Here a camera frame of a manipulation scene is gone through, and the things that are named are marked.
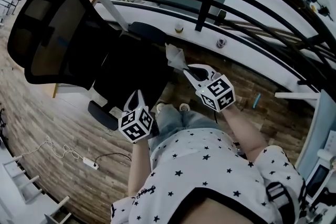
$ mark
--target dark chair in background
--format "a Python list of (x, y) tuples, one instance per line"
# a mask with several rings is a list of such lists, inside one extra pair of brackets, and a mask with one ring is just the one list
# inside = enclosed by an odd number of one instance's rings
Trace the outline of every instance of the dark chair in background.
[(110, 110), (123, 109), (136, 89), (151, 109), (172, 72), (165, 52), (152, 44), (163, 45), (165, 33), (133, 24), (130, 33), (115, 30), (89, 0), (28, 0), (13, 25), (8, 52), (32, 84), (66, 83), (89, 90), (94, 83), (108, 103), (100, 107), (91, 101), (88, 110), (116, 130), (118, 120)]

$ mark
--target power strip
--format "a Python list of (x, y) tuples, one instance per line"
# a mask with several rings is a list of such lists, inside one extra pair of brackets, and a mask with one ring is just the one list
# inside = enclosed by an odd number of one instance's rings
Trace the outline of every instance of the power strip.
[(90, 166), (91, 168), (97, 170), (99, 168), (98, 163), (95, 163), (94, 161), (90, 160), (89, 158), (83, 157), (83, 162)]

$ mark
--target white sneaker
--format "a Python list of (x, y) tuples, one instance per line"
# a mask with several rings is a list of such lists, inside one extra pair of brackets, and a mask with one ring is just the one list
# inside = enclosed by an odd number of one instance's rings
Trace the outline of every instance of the white sneaker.
[(161, 112), (161, 110), (163, 109), (163, 107), (165, 105), (166, 105), (165, 103), (159, 103), (159, 104), (157, 104), (156, 111), (157, 111), (158, 114)]
[(182, 103), (182, 104), (180, 104), (179, 110), (180, 111), (190, 111), (190, 106), (186, 103)]

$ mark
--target black cable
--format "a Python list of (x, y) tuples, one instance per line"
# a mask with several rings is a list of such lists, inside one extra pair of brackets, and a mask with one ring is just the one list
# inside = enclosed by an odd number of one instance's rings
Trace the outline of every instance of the black cable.
[(218, 123), (218, 122), (217, 122), (216, 111), (214, 111), (214, 118), (215, 118), (216, 123)]
[(125, 154), (123, 154), (123, 153), (116, 152), (116, 153), (108, 153), (108, 154), (103, 154), (103, 155), (98, 156), (98, 157), (94, 160), (94, 165), (96, 165), (96, 163), (97, 163), (96, 161), (97, 161), (100, 157), (109, 156), (109, 155), (114, 155), (114, 154), (122, 155), (122, 156), (128, 158), (130, 161), (132, 161), (132, 159), (131, 159), (129, 156), (127, 156), (127, 155), (125, 155)]

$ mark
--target black metal railing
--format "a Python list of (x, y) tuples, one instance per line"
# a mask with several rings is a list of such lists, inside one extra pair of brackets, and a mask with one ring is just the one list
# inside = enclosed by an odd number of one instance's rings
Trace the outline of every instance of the black metal railing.
[[(195, 30), (202, 31), (203, 27), (221, 33), (228, 36), (246, 46), (257, 50), (258, 52), (266, 55), (276, 63), (282, 65), (288, 71), (292, 72), (300, 81), (307, 81), (307, 85), (313, 91), (319, 91), (325, 89), (326, 92), (336, 101), (336, 75), (335, 70), (331, 67), (330, 62), (336, 62), (336, 40), (330, 33), (326, 25), (321, 19), (310, 9), (302, 0), (283, 0), (292, 9), (293, 12), (297, 12), (301, 17), (306, 20), (312, 28), (318, 33), (313, 38), (305, 37), (296, 27), (291, 23), (283, 19), (279, 14), (269, 9), (265, 5), (257, 2), (256, 0), (242, 0), (257, 9), (268, 14), (283, 26), (285, 26), (290, 32), (287, 34), (279, 33), (275, 29), (268, 27), (258, 21), (258, 18), (251, 18), (246, 14), (224, 5), (215, 0), (194, 0), (200, 3), (200, 8), (176, 3), (169, 0), (142, 0), (146, 2), (153, 2), (160, 5), (174, 7), (186, 12), (192, 13), (195, 17), (185, 16), (181, 13), (172, 12), (167, 9), (162, 9), (154, 6), (136, 4), (132, 2), (125, 2), (120, 0), (113, 0), (114, 5), (127, 6), (139, 9), (150, 10), (157, 13), (170, 15), (180, 18), (182, 20), (195, 24)], [(211, 6), (222, 9), (228, 13), (234, 14), (241, 19), (247, 21), (255, 28), (259, 29), (259, 32), (253, 31), (246, 26), (242, 26), (234, 21), (226, 20), (220, 16), (211, 14), (209, 12)], [(213, 20), (215, 24), (211, 24), (206, 19)], [(235, 35), (234, 30), (248, 36), (243, 38), (239, 35)], [(281, 42), (284, 46), (279, 46), (263, 39), (260, 36), (268, 35), (278, 42)], [(318, 58), (319, 62), (307, 57), (302, 50), (310, 50)]]

